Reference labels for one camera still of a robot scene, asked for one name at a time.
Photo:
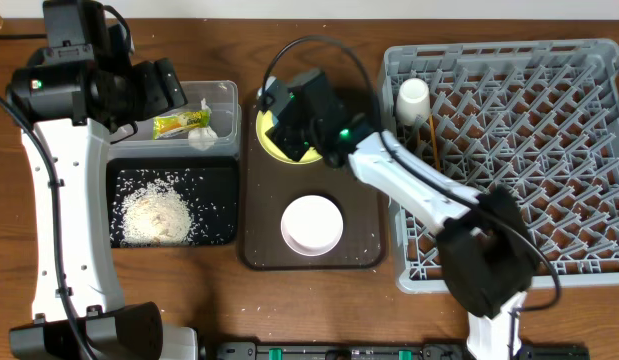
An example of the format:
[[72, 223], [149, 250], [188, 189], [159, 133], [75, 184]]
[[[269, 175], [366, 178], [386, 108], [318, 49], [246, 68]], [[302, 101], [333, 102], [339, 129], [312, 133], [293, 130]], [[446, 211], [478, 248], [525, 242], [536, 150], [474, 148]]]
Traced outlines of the green snack wrapper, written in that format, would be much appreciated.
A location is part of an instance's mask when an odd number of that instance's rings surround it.
[[175, 115], [155, 117], [153, 139], [172, 138], [193, 129], [207, 127], [210, 117], [210, 110], [179, 112]]

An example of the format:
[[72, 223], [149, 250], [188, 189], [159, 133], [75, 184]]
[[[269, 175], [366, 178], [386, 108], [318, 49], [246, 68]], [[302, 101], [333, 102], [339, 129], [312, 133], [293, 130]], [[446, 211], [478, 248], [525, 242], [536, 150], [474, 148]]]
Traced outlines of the cream plastic cup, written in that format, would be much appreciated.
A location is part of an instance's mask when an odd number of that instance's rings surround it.
[[405, 126], [419, 128], [431, 112], [428, 84], [418, 78], [405, 80], [395, 103], [396, 119]]

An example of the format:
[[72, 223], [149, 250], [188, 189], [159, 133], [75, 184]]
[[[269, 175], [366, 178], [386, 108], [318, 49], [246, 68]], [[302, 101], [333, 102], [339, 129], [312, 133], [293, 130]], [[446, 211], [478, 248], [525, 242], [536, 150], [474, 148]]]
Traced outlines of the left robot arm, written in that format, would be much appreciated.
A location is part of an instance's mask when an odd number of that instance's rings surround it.
[[32, 173], [38, 274], [30, 324], [9, 333], [19, 359], [194, 359], [198, 336], [129, 305], [112, 259], [106, 199], [110, 136], [181, 107], [168, 59], [51, 47], [16, 70], [2, 104], [22, 130]]

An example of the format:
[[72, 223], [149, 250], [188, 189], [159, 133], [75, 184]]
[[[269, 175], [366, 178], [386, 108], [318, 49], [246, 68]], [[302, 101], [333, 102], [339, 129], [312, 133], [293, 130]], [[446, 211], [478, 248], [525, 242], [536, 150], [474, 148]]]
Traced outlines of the white tissue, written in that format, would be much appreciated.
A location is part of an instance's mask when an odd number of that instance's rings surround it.
[[217, 133], [209, 125], [212, 111], [205, 99], [200, 101], [201, 109], [191, 114], [194, 127], [188, 132], [188, 143], [191, 147], [205, 151], [212, 147], [217, 139]]

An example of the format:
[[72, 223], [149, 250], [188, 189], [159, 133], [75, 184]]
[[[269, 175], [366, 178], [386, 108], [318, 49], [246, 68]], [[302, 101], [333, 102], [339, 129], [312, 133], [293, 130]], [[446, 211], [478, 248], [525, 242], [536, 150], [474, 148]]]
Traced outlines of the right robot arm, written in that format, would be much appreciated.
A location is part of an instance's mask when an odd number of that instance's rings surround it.
[[520, 353], [519, 316], [539, 260], [506, 189], [483, 193], [446, 177], [363, 115], [334, 125], [277, 117], [266, 135], [293, 162], [315, 149], [334, 167], [348, 165], [360, 182], [409, 211], [433, 235], [445, 285], [468, 313], [469, 353]]

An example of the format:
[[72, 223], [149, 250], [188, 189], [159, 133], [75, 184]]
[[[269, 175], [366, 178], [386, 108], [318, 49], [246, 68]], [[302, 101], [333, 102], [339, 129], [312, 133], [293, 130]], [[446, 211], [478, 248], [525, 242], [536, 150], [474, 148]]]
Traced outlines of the yellow plate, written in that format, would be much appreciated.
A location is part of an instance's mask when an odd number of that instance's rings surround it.
[[266, 135], [266, 132], [272, 129], [273, 126], [273, 116], [271, 112], [263, 113], [259, 111], [255, 125], [257, 139], [262, 148], [275, 160], [290, 165], [306, 165], [322, 159], [322, 156], [313, 147], [310, 147], [298, 162], [288, 158]]

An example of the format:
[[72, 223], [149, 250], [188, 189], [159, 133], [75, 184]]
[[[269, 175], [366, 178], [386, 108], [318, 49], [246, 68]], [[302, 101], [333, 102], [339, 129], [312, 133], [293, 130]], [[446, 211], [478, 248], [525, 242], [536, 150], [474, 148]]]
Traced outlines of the white pink bowl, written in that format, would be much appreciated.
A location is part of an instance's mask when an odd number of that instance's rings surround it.
[[280, 231], [295, 253], [322, 256], [333, 250], [344, 233], [344, 217], [338, 206], [320, 195], [293, 200], [283, 211]]

